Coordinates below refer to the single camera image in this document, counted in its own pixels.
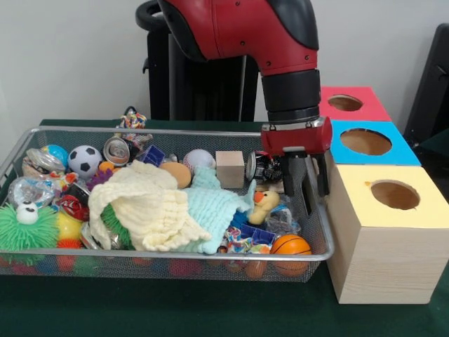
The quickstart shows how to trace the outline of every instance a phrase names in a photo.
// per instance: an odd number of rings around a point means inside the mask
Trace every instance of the crocheted cloth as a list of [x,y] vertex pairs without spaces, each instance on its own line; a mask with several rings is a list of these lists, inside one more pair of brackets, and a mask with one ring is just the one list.
[[93,188],[89,197],[91,234],[104,249],[111,249],[111,244],[100,215],[109,203],[138,251],[173,251],[211,238],[189,216],[187,193],[177,190],[176,179],[151,164],[134,161]]
[[184,189],[189,196],[189,214],[197,223],[212,235],[207,241],[192,242],[179,251],[214,254],[220,246],[223,235],[236,211],[252,211],[256,182],[251,183],[248,194],[222,190],[215,176],[216,170],[208,167],[196,167],[190,188]]

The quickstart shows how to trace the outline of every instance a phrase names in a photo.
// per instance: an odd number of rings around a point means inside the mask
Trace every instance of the wire mesh basket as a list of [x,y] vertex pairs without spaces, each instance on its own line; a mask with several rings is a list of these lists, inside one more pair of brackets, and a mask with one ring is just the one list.
[[[7,202],[8,187],[22,175],[22,160],[29,148],[57,144],[70,151],[79,145],[101,150],[117,128],[71,128],[42,126],[26,132],[0,167],[0,202]],[[172,130],[135,130],[151,133],[155,144],[165,153],[183,158],[193,149],[240,150],[246,158],[261,150],[259,133],[202,132]],[[19,252],[0,251],[0,275],[54,275],[80,277],[123,277],[157,279],[216,279],[307,282],[319,263],[332,256],[334,246],[323,201],[316,193],[316,175],[310,159],[290,163],[294,177],[293,216],[301,225],[302,236],[312,255],[269,255],[106,251],[90,249],[35,249]],[[247,192],[249,184],[239,194]]]

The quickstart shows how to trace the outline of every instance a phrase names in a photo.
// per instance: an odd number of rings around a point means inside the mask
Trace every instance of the circular hole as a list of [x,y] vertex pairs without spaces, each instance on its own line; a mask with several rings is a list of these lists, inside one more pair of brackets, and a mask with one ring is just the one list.
[[413,209],[420,204],[416,190],[400,181],[378,181],[372,184],[371,192],[376,200],[393,209]]
[[353,128],[340,136],[343,145],[349,149],[368,154],[381,156],[391,150],[391,141],[381,133],[365,128]]
[[334,95],[328,102],[335,109],[342,111],[357,111],[363,106],[360,100],[349,95]]

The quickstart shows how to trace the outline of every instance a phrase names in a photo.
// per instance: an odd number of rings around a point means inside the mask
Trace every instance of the shape sorter box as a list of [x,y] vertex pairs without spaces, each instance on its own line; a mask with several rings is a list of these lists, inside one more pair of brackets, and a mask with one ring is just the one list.
[[372,88],[365,86],[322,87],[320,113],[332,120],[391,121]]
[[332,128],[330,152],[337,164],[420,166],[390,121],[332,121]]
[[425,304],[449,259],[449,206],[419,166],[330,163],[339,303]]

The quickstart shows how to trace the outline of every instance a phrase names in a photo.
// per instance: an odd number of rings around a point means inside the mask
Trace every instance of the green spiky ball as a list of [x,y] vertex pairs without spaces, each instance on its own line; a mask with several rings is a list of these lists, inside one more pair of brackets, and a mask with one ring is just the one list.
[[23,225],[16,218],[11,205],[0,208],[0,249],[21,251],[23,249],[55,248],[59,228],[57,214],[50,207],[39,209],[39,218],[32,225]]
[[123,249],[134,249],[129,231],[117,219],[111,204],[108,204],[101,213],[101,220],[111,232],[118,234]]

